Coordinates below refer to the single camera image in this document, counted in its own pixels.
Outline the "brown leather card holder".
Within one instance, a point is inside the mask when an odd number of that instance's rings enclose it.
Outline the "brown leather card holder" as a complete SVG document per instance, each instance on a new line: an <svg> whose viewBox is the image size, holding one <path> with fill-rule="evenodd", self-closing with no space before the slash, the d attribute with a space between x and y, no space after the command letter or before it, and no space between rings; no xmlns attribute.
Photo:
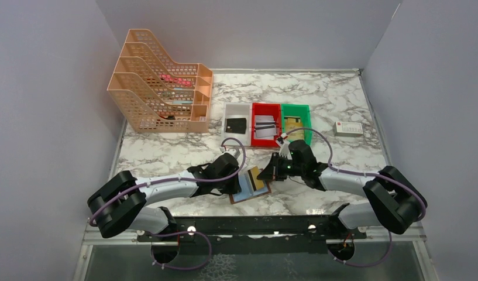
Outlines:
<svg viewBox="0 0 478 281"><path fill-rule="evenodd" d="M247 172L244 172L238 175L238 180L239 180L240 192L229 195L229 200L231 204L241 203L241 202L271 193L271 188L269 186L269 183L266 181L264 181L264 183L266 184L265 188L259 191L253 191L250 185L250 181L248 179Z"/></svg>

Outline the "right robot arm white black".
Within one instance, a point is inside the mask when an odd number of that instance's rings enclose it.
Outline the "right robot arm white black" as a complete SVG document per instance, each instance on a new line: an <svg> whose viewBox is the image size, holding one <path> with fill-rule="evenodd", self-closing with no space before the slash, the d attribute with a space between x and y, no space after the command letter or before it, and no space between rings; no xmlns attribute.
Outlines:
<svg viewBox="0 0 478 281"><path fill-rule="evenodd" d="M367 199L365 203L339 207L331 214L332 228L382 226L394 234L403 234L423 218L427 209L426 199L395 167L386 166L378 172L336 169L317 161L303 140L284 144L280 152L273 153L257 179L284 181L288 177L300 177L312 189L340 191Z"/></svg>

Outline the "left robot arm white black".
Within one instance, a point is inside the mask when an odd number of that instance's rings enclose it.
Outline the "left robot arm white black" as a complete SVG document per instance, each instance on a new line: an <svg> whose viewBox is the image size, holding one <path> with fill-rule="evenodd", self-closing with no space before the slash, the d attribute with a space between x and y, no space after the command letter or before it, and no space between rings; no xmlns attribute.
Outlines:
<svg viewBox="0 0 478 281"><path fill-rule="evenodd" d="M87 200L92 216L89 224L98 227L103 238L112 238L131 229L168 234L176 222L166 207L154 210L150 204L174 198L193 198L240 192L238 163L240 151L223 152L212 163L191 166L181 173L139 181L130 171L119 172Z"/></svg>

